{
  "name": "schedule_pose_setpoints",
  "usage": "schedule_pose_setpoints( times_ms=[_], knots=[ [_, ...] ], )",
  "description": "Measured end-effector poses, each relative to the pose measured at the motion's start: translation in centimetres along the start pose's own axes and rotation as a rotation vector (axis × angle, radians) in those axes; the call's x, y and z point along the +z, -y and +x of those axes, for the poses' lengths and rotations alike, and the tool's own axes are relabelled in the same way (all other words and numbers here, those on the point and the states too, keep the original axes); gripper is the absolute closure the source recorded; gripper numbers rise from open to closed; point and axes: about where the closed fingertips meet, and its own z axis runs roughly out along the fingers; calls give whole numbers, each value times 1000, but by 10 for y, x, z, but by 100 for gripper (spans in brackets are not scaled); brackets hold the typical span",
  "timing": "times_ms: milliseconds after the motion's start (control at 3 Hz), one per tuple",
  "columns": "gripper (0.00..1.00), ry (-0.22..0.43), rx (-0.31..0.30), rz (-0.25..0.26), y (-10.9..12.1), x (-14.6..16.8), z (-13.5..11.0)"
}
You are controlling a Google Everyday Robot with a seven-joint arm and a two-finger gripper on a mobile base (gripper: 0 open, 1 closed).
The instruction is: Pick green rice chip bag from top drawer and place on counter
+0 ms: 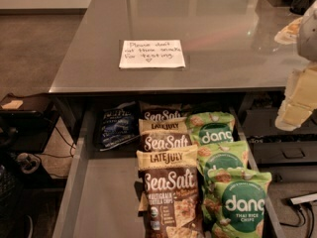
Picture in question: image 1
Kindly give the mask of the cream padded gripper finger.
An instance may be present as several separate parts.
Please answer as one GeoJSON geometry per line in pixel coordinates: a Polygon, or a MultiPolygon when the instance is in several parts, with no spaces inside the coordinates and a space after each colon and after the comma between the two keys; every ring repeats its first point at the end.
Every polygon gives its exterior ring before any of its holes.
{"type": "Polygon", "coordinates": [[[275,119],[275,127],[283,131],[293,131],[311,116],[312,112],[300,106],[294,106],[283,100],[275,119]]]}

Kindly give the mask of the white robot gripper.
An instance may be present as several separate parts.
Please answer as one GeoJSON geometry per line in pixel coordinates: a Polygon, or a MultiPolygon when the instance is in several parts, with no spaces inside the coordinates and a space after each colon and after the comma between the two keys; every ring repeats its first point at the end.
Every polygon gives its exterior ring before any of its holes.
{"type": "MultiPolygon", "coordinates": [[[[304,13],[297,36],[298,54],[317,61],[317,0],[304,13]]],[[[287,80],[285,96],[291,102],[307,108],[317,108],[317,63],[295,69],[287,80]]]]}

